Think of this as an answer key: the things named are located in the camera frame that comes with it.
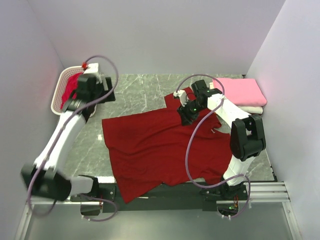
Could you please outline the dark red t shirt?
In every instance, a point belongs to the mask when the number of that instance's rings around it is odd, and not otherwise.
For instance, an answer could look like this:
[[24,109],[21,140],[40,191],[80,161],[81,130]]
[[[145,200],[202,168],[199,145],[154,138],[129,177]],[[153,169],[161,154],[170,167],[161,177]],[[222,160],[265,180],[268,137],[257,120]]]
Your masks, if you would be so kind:
[[204,121],[187,151],[195,127],[209,110],[201,111],[192,125],[183,126],[177,112],[180,101],[172,94],[164,100],[164,108],[101,122],[113,176],[125,203],[163,183],[175,186],[189,178],[203,178],[216,184],[228,168],[230,136],[219,131],[216,115]]

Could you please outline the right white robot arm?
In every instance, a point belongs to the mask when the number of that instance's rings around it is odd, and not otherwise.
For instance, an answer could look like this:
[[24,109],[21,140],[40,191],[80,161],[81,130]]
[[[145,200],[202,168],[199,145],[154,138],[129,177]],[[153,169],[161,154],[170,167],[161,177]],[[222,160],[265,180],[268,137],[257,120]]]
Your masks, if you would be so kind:
[[229,147],[232,155],[227,170],[219,183],[207,185],[206,189],[217,188],[217,195],[222,199],[233,199],[241,193],[244,181],[248,180],[246,173],[251,163],[266,148],[263,120],[260,115],[249,114],[227,99],[223,85],[210,89],[202,79],[194,82],[191,89],[194,100],[190,100],[186,91],[180,88],[173,93],[173,97],[180,100],[177,112],[181,124],[191,125],[202,110],[208,109],[209,113],[196,125],[186,150],[190,151],[200,126],[213,114],[217,114],[230,127]]

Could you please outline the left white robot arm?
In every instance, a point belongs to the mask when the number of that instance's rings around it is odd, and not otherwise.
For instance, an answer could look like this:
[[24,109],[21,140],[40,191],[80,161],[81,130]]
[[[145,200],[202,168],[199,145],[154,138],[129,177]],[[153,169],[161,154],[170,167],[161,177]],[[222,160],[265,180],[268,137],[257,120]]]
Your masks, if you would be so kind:
[[67,178],[62,174],[69,151],[78,134],[100,103],[115,101],[116,84],[110,77],[98,78],[95,73],[82,73],[77,87],[65,101],[58,124],[44,150],[32,164],[25,164],[21,177],[27,188],[27,201],[40,197],[65,201],[74,195],[83,195],[88,201],[100,195],[98,179],[80,175]]

